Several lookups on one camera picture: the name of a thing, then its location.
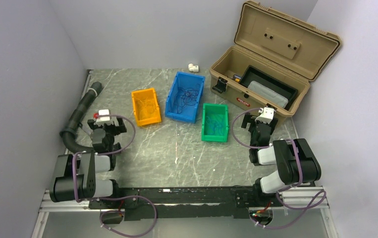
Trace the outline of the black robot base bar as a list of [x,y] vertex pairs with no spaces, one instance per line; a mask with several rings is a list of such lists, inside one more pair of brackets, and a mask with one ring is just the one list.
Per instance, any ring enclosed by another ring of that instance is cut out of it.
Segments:
[[247,219],[248,213],[279,208],[282,204],[275,194],[264,194],[258,186],[212,187],[140,187],[119,188],[114,200],[95,200],[89,209],[120,210],[125,221],[152,218],[232,217]]

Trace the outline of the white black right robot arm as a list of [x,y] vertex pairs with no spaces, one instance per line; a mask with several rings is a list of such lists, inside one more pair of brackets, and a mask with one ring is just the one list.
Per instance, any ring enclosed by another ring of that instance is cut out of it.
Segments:
[[321,167],[304,138],[271,141],[277,119],[264,110],[259,116],[243,115],[242,128],[250,133],[249,159],[255,166],[275,165],[276,171],[255,181],[252,200],[258,206],[270,201],[271,194],[303,183],[313,183],[322,176]]

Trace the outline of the white pipe elbow fitting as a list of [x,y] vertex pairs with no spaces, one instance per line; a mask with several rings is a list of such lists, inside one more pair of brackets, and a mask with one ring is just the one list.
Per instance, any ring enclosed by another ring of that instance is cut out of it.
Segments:
[[197,73],[197,72],[199,72],[199,66],[198,65],[194,65],[193,63],[190,63],[190,64],[188,64],[188,70],[190,72]]

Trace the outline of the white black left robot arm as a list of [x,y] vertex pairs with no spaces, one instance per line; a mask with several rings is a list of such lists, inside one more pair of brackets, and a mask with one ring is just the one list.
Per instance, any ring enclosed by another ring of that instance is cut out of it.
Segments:
[[97,179],[96,174],[114,170],[115,158],[108,153],[121,149],[114,137],[126,133],[127,128],[122,118],[90,119],[87,123],[92,130],[92,148],[79,149],[75,159],[72,154],[58,156],[49,195],[53,202],[101,197],[106,207],[115,208],[121,201],[115,180]]

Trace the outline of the silver wrench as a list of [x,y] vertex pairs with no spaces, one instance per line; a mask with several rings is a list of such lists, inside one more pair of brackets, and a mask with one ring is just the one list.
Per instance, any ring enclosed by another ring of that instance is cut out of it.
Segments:
[[81,130],[83,130],[88,136],[90,136],[90,135],[92,134],[92,130],[91,130],[89,127],[83,125],[81,122],[78,124],[78,126],[79,126],[79,128],[80,128]]

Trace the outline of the grey plastic case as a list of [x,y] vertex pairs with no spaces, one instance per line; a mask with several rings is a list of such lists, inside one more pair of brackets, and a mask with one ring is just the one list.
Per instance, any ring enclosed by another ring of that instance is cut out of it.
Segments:
[[275,92],[274,90],[272,89],[269,89],[265,86],[263,86],[262,84],[256,82],[256,81],[253,81],[249,84],[249,86],[247,87],[250,91],[258,94],[259,96],[267,99],[268,101],[282,107],[282,108],[285,108],[288,104],[288,99],[284,96],[282,96],[281,94]]

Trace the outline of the orange plastic bin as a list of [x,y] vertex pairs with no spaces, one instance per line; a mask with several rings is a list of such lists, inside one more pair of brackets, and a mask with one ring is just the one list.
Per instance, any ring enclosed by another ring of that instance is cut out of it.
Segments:
[[133,113],[139,127],[160,123],[161,112],[154,88],[131,92]]

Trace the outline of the green plastic bin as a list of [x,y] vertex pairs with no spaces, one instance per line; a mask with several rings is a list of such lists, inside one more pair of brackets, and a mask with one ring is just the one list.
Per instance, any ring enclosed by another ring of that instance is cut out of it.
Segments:
[[229,133],[228,106],[204,103],[202,111],[201,140],[226,143]]

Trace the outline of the black tool box tray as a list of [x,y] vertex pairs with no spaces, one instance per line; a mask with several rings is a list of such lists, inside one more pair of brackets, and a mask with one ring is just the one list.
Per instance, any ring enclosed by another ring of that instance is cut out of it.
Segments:
[[288,104],[284,108],[286,110],[290,109],[294,100],[297,97],[298,90],[264,72],[253,67],[252,65],[248,66],[245,70],[243,76],[241,77],[240,84],[244,87],[248,87],[249,84],[253,81],[256,81],[263,86],[274,90],[275,92],[281,94],[282,96],[288,99]]

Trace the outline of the blue plastic bin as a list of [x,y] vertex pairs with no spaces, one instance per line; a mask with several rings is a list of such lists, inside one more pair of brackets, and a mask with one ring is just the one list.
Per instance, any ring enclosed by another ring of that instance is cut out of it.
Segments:
[[195,123],[206,77],[179,71],[165,103],[165,116],[170,119]]

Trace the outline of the tan tool box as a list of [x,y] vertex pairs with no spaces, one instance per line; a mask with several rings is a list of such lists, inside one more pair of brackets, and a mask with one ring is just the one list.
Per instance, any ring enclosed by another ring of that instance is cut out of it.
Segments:
[[[247,1],[242,6],[234,45],[210,68],[211,91],[244,110],[273,107],[277,123],[282,125],[294,116],[311,82],[341,45],[336,34]],[[250,66],[296,89],[293,102],[280,107],[233,79],[243,76]]]

